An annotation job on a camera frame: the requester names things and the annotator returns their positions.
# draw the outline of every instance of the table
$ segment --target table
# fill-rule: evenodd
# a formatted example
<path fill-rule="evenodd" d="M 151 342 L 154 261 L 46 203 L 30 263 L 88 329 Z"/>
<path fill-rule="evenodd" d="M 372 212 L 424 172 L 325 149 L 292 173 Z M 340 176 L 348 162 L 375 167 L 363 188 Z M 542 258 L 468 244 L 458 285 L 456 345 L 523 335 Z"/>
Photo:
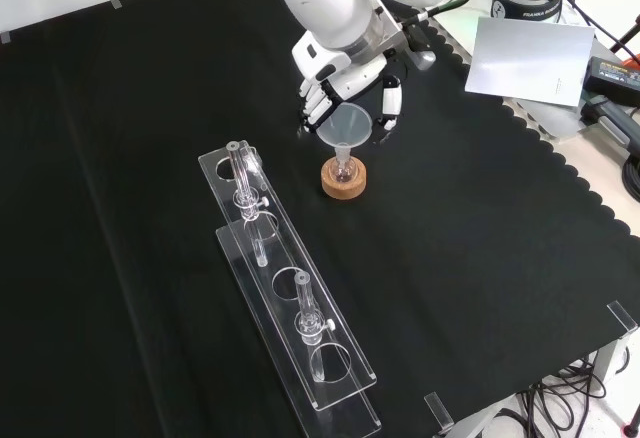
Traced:
<path fill-rule="evenodd" d="M 330 151 L 296 137 L 301 29 L 280 0 L 121 1 L 25 33 L 41 34 L 38 73 L 165 435 L 299 433 L 214 236 L 224 220 L 197 157 L 231 139 L 258 148 L 376 371 L 380 436 L 436 432 L 428 393 L 461 421 L 606 345 L 623 333 L 612 301 L 640 316 L 638 244 L 499 100 L 464 93 L 441 44 L 429 73 L 409 72 L 394 135 L 358 153 L 369 189 L 338 204 L 319 190 Z M 15 35 L 24 60 L 33 41 Z"/>
<path fill-rule="evenodd" d="M 634 0 L 579 0 L 578 3 L 616 36 L 632 26 L 639 11 Z M 440 15 L 438 23 L 465 51 L 473 55 L 478 17 L 488 16 L 490 4 L 491 0 L 471 0 L 469 5 L 459 10 Z M 580 18 L 566 7 L 563 17 L 567 23 L 582 24 Z M 612 44 L 599 31 L 596 34 L 607 46 Z M 637 40 L 630 42 L 631 49 L 635 49 Z M 622 53 L 618 53 L 621 58 L 624 57 Z M 636 114 L 635 119 L 640 120 L 640 116 Z M 536 127 L 535 123 L 530 122 L 530 125 Z M 554 149 L 567 159 L 567 163 L 590 183 L 591 189 L 602 197 L 603 204 L 614 210 L 616 218 L 626 223 L 632 234 L 640 236 L 640 204 L 629 196 L 620 180 L 620 168 L 628 153 L 611 144 L 606 132 L 597 126 L 571 139 L 550 141 Z"/>

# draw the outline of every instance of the black cloth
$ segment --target black cloth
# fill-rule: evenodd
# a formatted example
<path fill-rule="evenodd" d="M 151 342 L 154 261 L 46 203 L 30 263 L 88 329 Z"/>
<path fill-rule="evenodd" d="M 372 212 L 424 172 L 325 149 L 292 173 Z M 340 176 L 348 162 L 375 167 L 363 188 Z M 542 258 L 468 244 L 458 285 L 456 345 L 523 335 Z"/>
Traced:
<path fill-rule="evenodd" d="M 22 111 L 12 122 L 25 127 L 20 117 L 33 102 L 41 113 L 56 110 L 46 123 L 58 135 L 38 141 L 8 130 L 3 140 L 27 140 L 40 166 L 52 142 L 64 143 L 75 188 L 55 187 L 63 195 L 54 202 L 45 182 L 42 191 L 20 187 L 2 213 L 11 233 L 25 234 L 12 254 L 33 258 L 38 286 L 16 285 L 23 312 L 38 312 L 30 297 L 43 283 L 48 298 L 66 306 L 107 282 L 120 285 L 122 296 L 106 310 L 112 328 L 91 339 L 135 363 L 122 371 L 109 360 L 112 375 L 102 379 L 128 381 L 142 361 L 167 436 L 299 434 L 214 234 L 225 223 L 197 158 L 230 140 L 259 150 L 376 372 L 369 397 L 381 436 L 437 431 L 423 400 L 433 391 L 460 420 L 621 336 L 607 309 L 615 300 L 640 316 L 638 240 L 500 100 L 464 92 L 466 70 L 432 30 L 438 61 L 424 74 L 408 69 L 397 129 L 355 152 L 368 169 L 367 190 L 342 203 L 320 188 L 331 150 L 297 135 L 291 48 L 303 30 L 282 0 L 121 1 L 118 10 L 100 5 L 34 27 L 44 49 L 21 59 L 42 67 L 34 73 L 48 73 L 54 90 L 30 94 L 32 78 L 20 76 L 16 61 L 18 76 L 6 80 L 17 80 L 20 93 L 0 93 L 15 100 Z M 27 54 L 28 40 L 18 38 L 10 46 Z M 404 78 L 404 66 L 392 66 Z M 361 104 L 377 116 L 380 88 Z M 11 170 L 15 182 L 26 173 Z M 55 170 L 43 176 L 59 181 Z M 85 252 L 73 259 L 88 269 L 67 271 L 56 261 L 65 243 L 56 232 L 34 240 L 24 231 L 40 232 L 44 220 L 66 223 L 69 214 L 84 217 L 64 231 Z M 50 241 L 56 247 L 47 248 Z M 5 260 L 6 275 L 13 279 L 21 266 Z M 56 288 L 64 276 L 74 293 Z M 58 311 L 49 318 L 59 348 L 77 341 Z M 38 343 L 54 340 L 36 331 Z M 62 360 L 58 352 L 51 359 Z M 20 379 L 33 380 L 31 367 L 19 365 Z M 82 406 L 91 408 L 93 395 Z M 101 398 L 115 406 L 118 396 Z M 71 426 L 74 407 L 58 406 Z M 146 413 L 139 420 L 159 426 Z M 99 416 L 94 423 L 100 427 Z"/>
<path fill-rule="evenodd" d="M 42 31 L 12 38 L 0 47 L 0 436 L 157 437 Z"/>

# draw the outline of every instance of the robotic hand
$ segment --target robotic hand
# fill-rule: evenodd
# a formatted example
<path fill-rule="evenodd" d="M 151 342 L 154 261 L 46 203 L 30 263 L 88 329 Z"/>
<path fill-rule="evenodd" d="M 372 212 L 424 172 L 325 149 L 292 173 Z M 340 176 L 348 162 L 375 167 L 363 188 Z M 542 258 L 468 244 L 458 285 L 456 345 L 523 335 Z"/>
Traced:
<path fill-rule="evenodd" d="M 440 0 L 396 0 L 417 8 Z M 314 131 L 343 101 L 353 100 L 383 82 L 382 113 L 378 121 L 392 129 L 402 107 L 400 80 L 385 74 L 387 59 L 407 52 L 420 69 L 435 60 L 394 19 L 381 0 L 285 0 L 308 30 L 293 48 L 296 65 L 304 77 L 302 124 Z"/>

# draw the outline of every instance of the robot finger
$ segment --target robot finger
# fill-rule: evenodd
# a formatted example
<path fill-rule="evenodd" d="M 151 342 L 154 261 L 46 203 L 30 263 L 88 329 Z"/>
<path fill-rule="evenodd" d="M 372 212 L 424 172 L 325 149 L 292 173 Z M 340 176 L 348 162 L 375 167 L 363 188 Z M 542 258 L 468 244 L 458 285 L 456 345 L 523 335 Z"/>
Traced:
<path fill-rule="evenodd" d="M 307 96 L 310 89 L 311 89 L 311 83 L 309 83 L 307 80 L 304 80 L 302 82 L 302 85 L 300 85 L 300 91 L 299 91 L 300 96 L 303 98 Z"/>
<path fill-rule="evenodd" d="M 304 107 L 304 112 L 310 114 L 322 100 L 327 97 L 327 94 L 319 86 L 314 86 L 307 95 L 307 104 Z"/>
<path fill-rule="evenodd" d="M 311 113 L 308 113 L 307 121 L 310 125 L 316 123 L 320 118 L 324 117 L 331 109 L 333 108 L 333 102 L 325 97 L 319 104 L 316 106 Z"/>

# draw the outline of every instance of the clear acrylic stand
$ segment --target clear acrylic stand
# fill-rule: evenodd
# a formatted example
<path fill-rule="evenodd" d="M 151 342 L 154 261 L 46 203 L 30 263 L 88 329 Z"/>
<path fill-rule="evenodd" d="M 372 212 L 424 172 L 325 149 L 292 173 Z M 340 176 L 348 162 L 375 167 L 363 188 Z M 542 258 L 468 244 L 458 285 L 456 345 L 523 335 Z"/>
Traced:
<path fill-rule="evenodd" d="M 254 148 L 200 157 L 228 225 L 217 236 L 309 437 L 381 427 L 364 390 L 376 375 L 296 233 Z"/>
<path fill-rule="evenodd" d="M 433 416 L 436 418 L 438 424 L 440 425 L 441 431 L 439 434 L 443 436 L 446 435 L 449 431 L 451 431 L 451 428 L 453 428 L 453 425 L 455 425 L 455 423 L 447 409 L 442 404 L 442 401 L 440 401 L 438 394 L 435 391 L 433 393 L 429 393 L 424 397 L 424 401 L 427 402 L 431 413 L 433 413 Z"/>

